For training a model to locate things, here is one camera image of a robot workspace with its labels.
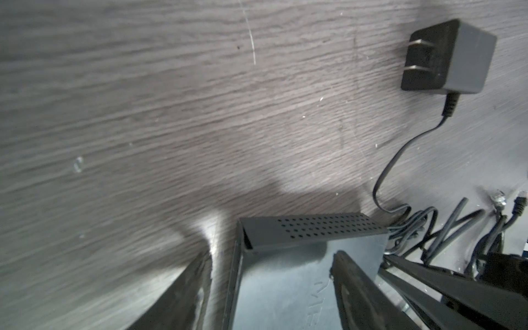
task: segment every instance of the vent grille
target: vent grille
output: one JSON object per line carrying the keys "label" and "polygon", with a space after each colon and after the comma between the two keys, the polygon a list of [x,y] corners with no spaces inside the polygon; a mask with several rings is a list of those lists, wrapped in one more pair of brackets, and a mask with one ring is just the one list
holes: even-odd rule
{"label": "vent grille", "polygon": [[240,222],[253,250],[387,233],[362,213],[263,216]]}
{"label": "vent grille", "polygon": [[292,239],[332,236],[382,229],[364,215],[330,215],[279,218],[277,222]]}

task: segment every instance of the power adapter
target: power adapter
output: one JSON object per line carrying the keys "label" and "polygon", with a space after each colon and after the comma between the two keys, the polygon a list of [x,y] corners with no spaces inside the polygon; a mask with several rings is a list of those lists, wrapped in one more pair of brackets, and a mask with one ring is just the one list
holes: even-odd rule
{"label": "power adapter", "polygon": [[403,90],[475,94],[482,90],[497,37],[451,20],[411,34]]}

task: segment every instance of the wood grain surface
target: wood grain surface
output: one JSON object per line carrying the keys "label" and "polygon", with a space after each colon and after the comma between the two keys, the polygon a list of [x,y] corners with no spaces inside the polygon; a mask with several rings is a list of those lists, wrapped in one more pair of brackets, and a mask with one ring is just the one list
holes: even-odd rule
{"label": "wood grain surface", "polygon": [[[123,329],[209,247],[214,329],[237,218],[390,221],[374,181],[444,101],[400,90],[406,43],[450,18],[498,36],[486,86],[380,198],[434,205],[442,224],[500,188],[509,211],[528,186],[527,16],[525,0],[2,1],[2,328]],[[490,225],[437,264],[462,267]]]}

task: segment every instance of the plug prong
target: plug prong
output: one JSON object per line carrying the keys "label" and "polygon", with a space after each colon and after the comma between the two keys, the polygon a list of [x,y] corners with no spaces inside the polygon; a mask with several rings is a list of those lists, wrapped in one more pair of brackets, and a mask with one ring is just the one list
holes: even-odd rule
{"label": "plug prong", "polygon": [[410,65],[408,67],[404,67],[403,70],[404,71],[407,71],[407,70],[420,70],[420,71],[432,72],[432,70],[430,68],[421,67],[419,65]]}
{"label": "plug prong", "polygon": [[432,42],[424,40],[424,39],[416,39],[416,40],[410,41],[407,46],[414,46],[414,45],[422,45],[422,46],[428,46],[428,47],[436,46]]}

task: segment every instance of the black power adapter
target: black power adapter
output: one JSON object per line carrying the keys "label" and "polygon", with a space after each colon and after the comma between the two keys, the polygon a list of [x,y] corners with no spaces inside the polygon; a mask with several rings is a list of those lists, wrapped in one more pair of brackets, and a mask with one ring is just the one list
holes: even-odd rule
{"label": "black power adapter", "polygon": [[[372,198],[380,210],[387,213],[403,212],[399,219],[388,227],[391,233],[389,237],[395,241],[394,247],[387,249],[385,254],[402,252],[407,240],[416,236],[430,217],[429,227],[422,241],[401,255],[406,257],[412,251],[423,248],[421,259],[425,265],[429,265],[447,245],[484,217],[484,210],[479,210],[455,221],[467,203],[467,198],[463,198],[444,228],[432,233],[438,217],[438,210],[435,207],[431,206],[413,215],[411,215],[411,206],[406,203],[386,209],[380,205],[377,193],[403,152],[420,137],[438,129],[453,115],[460,94],[478,93],[482,90],[496,42],[496,36],[460,20],[433,25],[411,35],[401,88],[447,94],[447,96],[440,123],[405,143],[389,161],[374,185]],[[447,237],[448,231],[454,225],[461,223],[464,225]],[[433,238],[434,242],[425,249],[426,242]]]}
{"label": "black power adapter", "polygon": [[403,90],[478,93],[484,87],[497,37],[451,20],[411,34]]}

